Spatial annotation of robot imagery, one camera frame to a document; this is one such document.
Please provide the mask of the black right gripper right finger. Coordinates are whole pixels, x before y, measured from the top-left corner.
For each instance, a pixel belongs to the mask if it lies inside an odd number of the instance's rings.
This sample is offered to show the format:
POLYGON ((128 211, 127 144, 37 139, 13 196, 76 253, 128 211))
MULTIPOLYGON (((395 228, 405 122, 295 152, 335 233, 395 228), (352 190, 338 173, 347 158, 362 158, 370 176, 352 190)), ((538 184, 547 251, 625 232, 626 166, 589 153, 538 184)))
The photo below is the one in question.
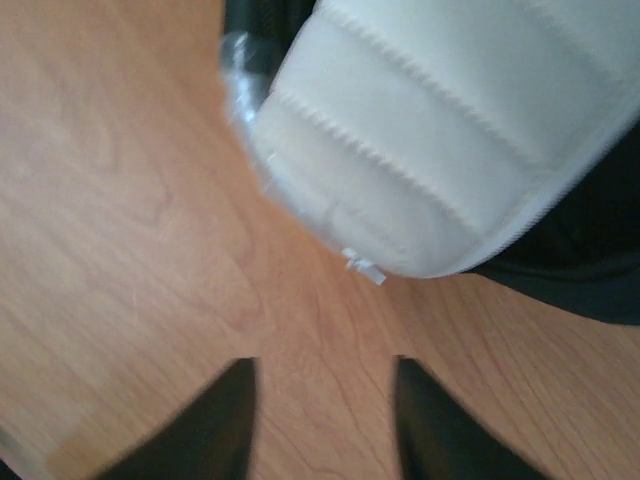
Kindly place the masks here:
POLYGON ((545 479, 413 358, 398 356, 394 427, 403 479, 545 479))

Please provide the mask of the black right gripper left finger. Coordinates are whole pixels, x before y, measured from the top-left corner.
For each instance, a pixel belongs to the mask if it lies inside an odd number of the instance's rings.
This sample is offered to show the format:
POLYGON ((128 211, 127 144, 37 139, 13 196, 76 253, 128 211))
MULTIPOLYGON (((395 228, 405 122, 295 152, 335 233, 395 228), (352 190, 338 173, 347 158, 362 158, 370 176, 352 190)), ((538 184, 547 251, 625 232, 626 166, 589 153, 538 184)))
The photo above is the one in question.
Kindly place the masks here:
POLYGON ((256 360, 236 359, 177 416, 97 477, 247 479, 256 410, 256 360))

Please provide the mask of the black student bag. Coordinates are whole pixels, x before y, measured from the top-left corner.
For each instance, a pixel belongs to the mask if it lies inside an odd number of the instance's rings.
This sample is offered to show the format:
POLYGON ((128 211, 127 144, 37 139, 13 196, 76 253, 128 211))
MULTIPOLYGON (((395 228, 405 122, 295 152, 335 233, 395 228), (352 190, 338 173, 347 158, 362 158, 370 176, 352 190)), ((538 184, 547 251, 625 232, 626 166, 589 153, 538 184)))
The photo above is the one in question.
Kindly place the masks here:
MULTIPOLYGON (((276 69, 311 14, 311 1, 228 1, 220 65, 229 115, 250 149, 276 69)), ((503 252, 472 267, 543 303, 600 322, 639 323, 639 127, 503 252)))

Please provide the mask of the beige ribbed pencil case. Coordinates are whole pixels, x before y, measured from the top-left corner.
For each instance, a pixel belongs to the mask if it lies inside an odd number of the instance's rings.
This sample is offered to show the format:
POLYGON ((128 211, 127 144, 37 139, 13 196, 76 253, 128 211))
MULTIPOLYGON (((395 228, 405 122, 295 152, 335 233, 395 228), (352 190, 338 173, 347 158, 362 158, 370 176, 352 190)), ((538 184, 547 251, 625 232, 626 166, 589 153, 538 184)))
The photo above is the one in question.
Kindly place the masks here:
POLYGON ((321 1, 253 138, 346 256, 434 278, 514 242, 638 116, 635 1, 321 1))

